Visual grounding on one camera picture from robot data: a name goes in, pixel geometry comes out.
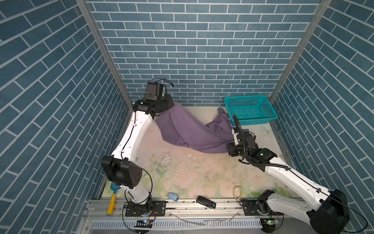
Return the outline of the purple trousers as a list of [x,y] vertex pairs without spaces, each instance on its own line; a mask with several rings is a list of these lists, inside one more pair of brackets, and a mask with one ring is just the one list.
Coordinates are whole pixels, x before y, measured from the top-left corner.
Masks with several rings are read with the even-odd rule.
[[222,154],[228,152],[228,144],[234,143],[233,126],[223,108],[219,107],[217,112],[213,121],[203,124],[187,108],[175,102],[155,122],[163,140],[169,144],[208,154]]

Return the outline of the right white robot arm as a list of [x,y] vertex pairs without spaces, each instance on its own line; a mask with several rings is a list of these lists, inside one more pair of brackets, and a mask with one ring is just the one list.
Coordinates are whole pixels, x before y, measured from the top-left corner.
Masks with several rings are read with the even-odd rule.
[[231,157],[241,156],[240,163],[251,165],[284,183],[301,200],[285,198],[273,190],[266,190],[255,204],[241,200],[249,211],[271,215],[282,213],[309,224],[318,234],[340,234],[350,221],[346,195],[338,189],[329,190],[308,179],[285,163],[274,152],[259,148],[252,132],[232,130],[234,142],[227,145]]

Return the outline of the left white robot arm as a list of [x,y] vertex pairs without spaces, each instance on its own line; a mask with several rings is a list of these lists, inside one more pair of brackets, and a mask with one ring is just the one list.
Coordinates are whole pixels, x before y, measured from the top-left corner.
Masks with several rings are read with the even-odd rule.
[[155,117],[174,106],[171,95],[140,99],[133,107],[129,124],[119,145],[110,156],[104,156],[101,166],[109,181],[130,194],[136,204],[145,204],[151,193],[140,182],[144,170],[135,164],[141,141]]

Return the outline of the teal perforated plastic basket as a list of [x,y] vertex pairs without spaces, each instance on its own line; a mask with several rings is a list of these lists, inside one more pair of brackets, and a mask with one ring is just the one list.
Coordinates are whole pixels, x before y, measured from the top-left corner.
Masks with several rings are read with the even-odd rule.
[[276,110],[263,95],[225,97],[224,102],[233,126],[234,115],[241,126],[267,124],[278,118]]

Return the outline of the black remote control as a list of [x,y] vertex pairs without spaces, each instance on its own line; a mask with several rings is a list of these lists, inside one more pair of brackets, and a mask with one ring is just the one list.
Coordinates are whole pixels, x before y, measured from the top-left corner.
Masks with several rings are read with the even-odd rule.
[[205,207],[208,207],[210,209],[216,209],[216,203],[208,198],[205,198],[203,196],[198,196],[196,199],[196,202],[198,204],[201,204]]

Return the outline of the small light blue object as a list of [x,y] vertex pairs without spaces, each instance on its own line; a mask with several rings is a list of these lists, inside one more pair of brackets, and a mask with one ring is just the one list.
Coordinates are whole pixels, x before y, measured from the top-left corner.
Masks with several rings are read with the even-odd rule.
[[171,199],[172,201],[175,201],[175,202],[177,202],[179,200],[178,195],[175,194],[175,193],[172,193],[172,192],[169,192],[168,195],[167,195],[167,197],[169,199]]

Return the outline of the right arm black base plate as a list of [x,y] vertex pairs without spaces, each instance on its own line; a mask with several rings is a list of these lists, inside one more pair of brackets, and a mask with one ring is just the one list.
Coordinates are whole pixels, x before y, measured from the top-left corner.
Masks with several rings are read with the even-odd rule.
[[245,216],[271,216],[271,215],[281,215],[281,213],[277,213],[268,206],[265,201],[257,200],[257,199],[241,199],[239,200],[239,204],[243,208],[243,212]]

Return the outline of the yellow handled blue tool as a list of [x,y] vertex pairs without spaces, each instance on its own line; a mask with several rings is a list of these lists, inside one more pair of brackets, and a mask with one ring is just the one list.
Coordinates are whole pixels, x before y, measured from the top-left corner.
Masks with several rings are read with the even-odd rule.
[[117,191],[120,188],[121,188],[120,186],[115,185],[113,182],[111,183],[110,189],[112,190],[113,194],[112,194],[112,197],[111,197],[111,201],[109,203],[109,207],[108,207],[107,212],[106,212],[106,216],[111,216],[113,214],[113,210],[114,210],[114,207],[115,207],[115,201],[116,201]]

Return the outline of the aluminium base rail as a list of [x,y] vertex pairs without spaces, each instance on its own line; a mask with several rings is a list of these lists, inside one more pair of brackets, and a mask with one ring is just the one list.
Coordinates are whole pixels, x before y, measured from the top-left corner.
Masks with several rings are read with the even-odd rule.
[[[235,199],[213,199],[216,203],[216,209],[210,209],[196,202],[195,198],[192,199],[179,199],[177,202],[167,198],[154,198],[155,200],[166,201],[165,216],[158,217],[180,217],[180,218],[227,218],[231,216],[245,217],[243,208],[239,204],[239,200]],[[110,199],[91,200],[84,213],[85,218],[131,218],[124,215],[124,206],[127,204],[125,199],[116,199],[113,214],[106,216],[109,207]],[[312,211],[312,207],[301,199],[290,199],[277,194],[272,194],[267,199],[268,206],[271,210],[281,213],[280,215],[271,215],[271,217],[281,217],[282,215],[291,216],[302,221],[307,222],[309,217],[308,211]],[[270,216],[249,216],[256,218],[270,217]]]

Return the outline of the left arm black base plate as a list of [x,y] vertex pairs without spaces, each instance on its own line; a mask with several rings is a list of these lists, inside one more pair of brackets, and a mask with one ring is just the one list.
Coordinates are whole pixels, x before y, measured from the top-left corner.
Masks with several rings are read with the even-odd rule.
[[165,216],[166,203],[164,200],[148,200],[145,204],[129,202],[124,206],[124,215],[126,217]]

